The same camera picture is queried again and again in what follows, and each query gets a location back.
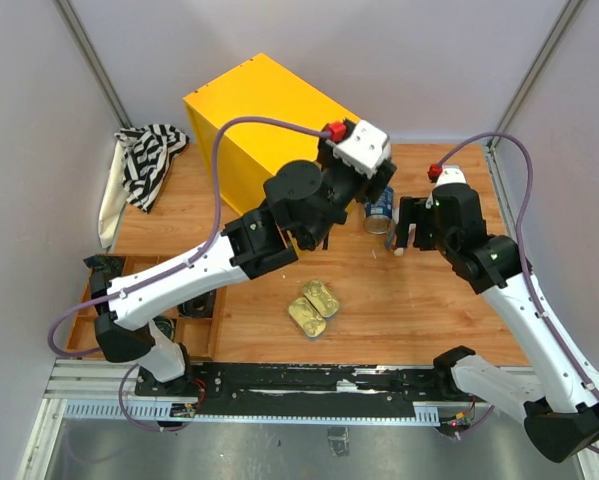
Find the blue short can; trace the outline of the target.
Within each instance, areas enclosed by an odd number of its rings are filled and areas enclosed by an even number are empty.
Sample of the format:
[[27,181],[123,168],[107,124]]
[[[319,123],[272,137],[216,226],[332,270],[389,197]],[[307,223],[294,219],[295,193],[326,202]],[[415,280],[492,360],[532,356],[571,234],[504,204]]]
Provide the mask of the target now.
[[370,234],[385,234],[393,222],[394,189],[386,186],[375,202],[364,204],[363,228]]

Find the tall can orange label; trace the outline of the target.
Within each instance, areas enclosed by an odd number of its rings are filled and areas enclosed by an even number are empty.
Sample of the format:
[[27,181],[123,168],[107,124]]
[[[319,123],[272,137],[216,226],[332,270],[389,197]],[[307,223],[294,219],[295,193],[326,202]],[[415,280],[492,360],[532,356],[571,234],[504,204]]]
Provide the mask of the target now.
[[386,236],[385,249],[396,257],[403,256],[414,242],[415,230],[415,225],[410,224],[405,232],[401,232],[400,226],[397,223],[393,224]]

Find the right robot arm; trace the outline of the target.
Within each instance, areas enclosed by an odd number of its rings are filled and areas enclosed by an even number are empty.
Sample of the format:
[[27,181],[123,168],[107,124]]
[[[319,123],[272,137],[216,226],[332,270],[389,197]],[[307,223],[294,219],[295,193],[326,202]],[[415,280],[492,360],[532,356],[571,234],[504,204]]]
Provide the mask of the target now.
[[434,359],[434,392],[490,403],[555,463],[599,441],[599,372],[558,320],[519,244],[488,233],[478,193],[450,183],[427,198],[401,198],[397,245],[407,243],[442,255],[503,320],[534,371],[523,379],[458,346]]

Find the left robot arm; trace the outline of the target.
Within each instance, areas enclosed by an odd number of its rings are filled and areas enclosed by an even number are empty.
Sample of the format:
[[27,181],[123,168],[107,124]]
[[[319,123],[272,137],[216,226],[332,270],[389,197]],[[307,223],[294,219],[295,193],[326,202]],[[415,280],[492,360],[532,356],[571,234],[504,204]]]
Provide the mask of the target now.
[[155,325],[155,317],[316,250],[333,226],[345,224],[352,202],[378,200],[396,171],[389,135],[365,120],[332,122],[320,131],[266,117],[247,120],[317,137],[316,160],[283,165],[264,182],[257,208],[226,225],[214,223],[201,245],[134,275],[90,279],[95,338],[104,358],[138,364],[174,396],[192,386],[190,357]]

